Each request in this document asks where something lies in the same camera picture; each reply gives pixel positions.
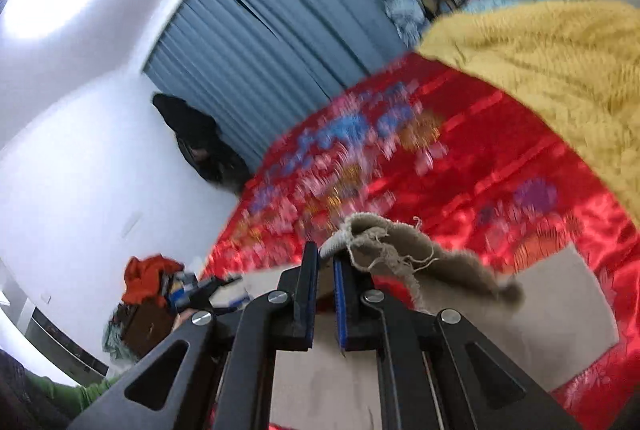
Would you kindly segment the orange cloth pile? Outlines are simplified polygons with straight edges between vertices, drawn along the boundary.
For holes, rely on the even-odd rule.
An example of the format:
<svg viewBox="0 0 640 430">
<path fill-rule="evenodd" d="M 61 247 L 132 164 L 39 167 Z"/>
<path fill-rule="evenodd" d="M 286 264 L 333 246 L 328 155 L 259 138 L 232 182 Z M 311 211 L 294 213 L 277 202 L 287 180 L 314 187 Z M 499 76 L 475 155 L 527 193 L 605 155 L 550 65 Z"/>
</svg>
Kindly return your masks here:
<svg viewBox="0 0 640 430">
<path fill-rule="evenodd" d="M 124 271 L 125 292 L 122 302 L 127 305 L 142 305 L 152 301 L 161 308 L 166 307 L 166 299 L 160 292 L 162 278 L 184 270 L 184 264 L 162 255 L 138 259 L 131 257 Z"/>
</svg>

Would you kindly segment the beige pants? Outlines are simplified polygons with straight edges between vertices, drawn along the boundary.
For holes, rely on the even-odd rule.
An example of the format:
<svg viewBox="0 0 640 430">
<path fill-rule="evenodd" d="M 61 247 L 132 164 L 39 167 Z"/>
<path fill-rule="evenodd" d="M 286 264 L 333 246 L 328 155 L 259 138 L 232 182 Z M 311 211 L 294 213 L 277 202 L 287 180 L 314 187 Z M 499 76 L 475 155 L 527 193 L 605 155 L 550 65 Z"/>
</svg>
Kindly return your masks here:
<svg viewBox="0 0 640 430">
<path fill-rule="evenodd" d="M 552 391 L 618 343 L 617 324 L 596 276 L 571 243 L 513 277 L 469 250 L 447 250 L 410 224 L 353 213 L 320 247 L 399 286 L 416 311 L 455 309 L 539 386 Z M 337 343 L 331 280 L 320 275 L 314 346 L 303 358 L 281 351 L 271 420 L 293 429 L 381 428 L 374 355 L 347 356 Z"/>
</svg>

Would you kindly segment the brown wooden cabinet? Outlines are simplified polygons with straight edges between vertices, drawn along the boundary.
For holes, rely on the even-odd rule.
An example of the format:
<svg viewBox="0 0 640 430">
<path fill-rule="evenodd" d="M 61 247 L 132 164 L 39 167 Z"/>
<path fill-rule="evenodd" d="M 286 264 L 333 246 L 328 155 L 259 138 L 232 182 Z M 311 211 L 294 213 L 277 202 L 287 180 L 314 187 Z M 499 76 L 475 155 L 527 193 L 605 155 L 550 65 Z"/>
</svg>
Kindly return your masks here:
<svg viewBox="0 0 640 430">
<path fill-rule="evenodd" d="M 122 343 L 136 358 L 143 358 L 171 332 L 174 314 L 153 300 L 134 308 L 122 330 Z"/>
</svg>

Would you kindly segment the yellow knitted blanket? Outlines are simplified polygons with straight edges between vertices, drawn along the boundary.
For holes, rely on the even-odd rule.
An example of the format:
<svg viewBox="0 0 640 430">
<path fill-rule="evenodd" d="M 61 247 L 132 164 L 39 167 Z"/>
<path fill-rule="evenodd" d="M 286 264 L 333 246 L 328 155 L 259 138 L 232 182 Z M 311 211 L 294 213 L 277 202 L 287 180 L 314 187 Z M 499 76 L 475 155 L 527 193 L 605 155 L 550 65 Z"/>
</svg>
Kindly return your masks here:
<svg viewBox="0 0 640 430">
<path fill-rule="evenodd" d="M 639 10 L 541 0 L 439 19 L 420 56 L 475 76 L 536 113 L 639 218 Z"/>
</svg>

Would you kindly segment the red floral satin bedspread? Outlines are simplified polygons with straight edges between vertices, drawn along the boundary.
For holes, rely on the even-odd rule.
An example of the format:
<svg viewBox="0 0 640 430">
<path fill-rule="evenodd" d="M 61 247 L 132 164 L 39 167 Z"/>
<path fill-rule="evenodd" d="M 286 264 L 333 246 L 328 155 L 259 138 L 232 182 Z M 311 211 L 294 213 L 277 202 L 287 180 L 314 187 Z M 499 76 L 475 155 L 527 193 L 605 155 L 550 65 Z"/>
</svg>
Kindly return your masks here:
<svg viewBox="0 0 640 430">
<path fill-rule="evenodd" d="M 206 262 L 209 275 L 296 263 L 343 219 L 416 224 L 502 273 L 573 244 L 620 340 L 555 398 L 605 429 L 639 384 L 639 233 L 588 165 L 530 109 L 483 80 L 409 54 L 267 150 Z"/>
</svg>

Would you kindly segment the blue grey curtain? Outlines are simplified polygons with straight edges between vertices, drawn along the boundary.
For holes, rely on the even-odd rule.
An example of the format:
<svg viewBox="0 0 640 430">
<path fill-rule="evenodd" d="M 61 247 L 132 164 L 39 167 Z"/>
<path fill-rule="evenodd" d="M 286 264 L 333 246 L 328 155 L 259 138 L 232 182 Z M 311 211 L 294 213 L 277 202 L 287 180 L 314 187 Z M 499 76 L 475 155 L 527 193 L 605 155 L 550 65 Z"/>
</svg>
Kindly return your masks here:
<svg viewBox="0 0 640 430">
<path fill-rule="evenodd" d="M 183 0 L 145 74 L 257 167 L 280 135 L 404 53 L 387 1 Z"/>
</svg>

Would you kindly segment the patterned blue white pillow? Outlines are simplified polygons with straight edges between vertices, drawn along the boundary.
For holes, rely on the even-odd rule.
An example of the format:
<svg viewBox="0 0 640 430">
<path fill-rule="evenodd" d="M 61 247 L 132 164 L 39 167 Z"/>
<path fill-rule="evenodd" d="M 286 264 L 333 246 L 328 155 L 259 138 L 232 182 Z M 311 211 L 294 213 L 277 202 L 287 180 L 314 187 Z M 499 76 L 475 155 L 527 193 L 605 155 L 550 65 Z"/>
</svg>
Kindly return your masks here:
<svg viewBox="0 0 640 430">
<path fill-rule="evenodd" d="M 400 40 L 408 48 L 414 48 L 439 16 L 462 8 L 468 1 L 388 0 L 385 13 L 394 24 Z"/>
</svg>

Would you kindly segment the black hanging garment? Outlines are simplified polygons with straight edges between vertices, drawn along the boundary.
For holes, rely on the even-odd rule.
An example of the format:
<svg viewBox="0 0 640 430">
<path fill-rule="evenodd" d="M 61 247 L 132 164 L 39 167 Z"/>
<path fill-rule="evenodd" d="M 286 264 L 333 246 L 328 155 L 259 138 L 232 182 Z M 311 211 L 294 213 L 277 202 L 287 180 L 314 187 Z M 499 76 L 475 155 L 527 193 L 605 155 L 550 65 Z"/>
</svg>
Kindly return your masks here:
<svg viewBox="0 0 640 430">
<path fill-rule="evenodd" d="M 157 92 L 152 104 L 174 131 L 180 153 L 198 176 L 240 195 L 253 174 L 244 159 L 221 139 L 216 120 L 169 94 Z"/>
</svg>

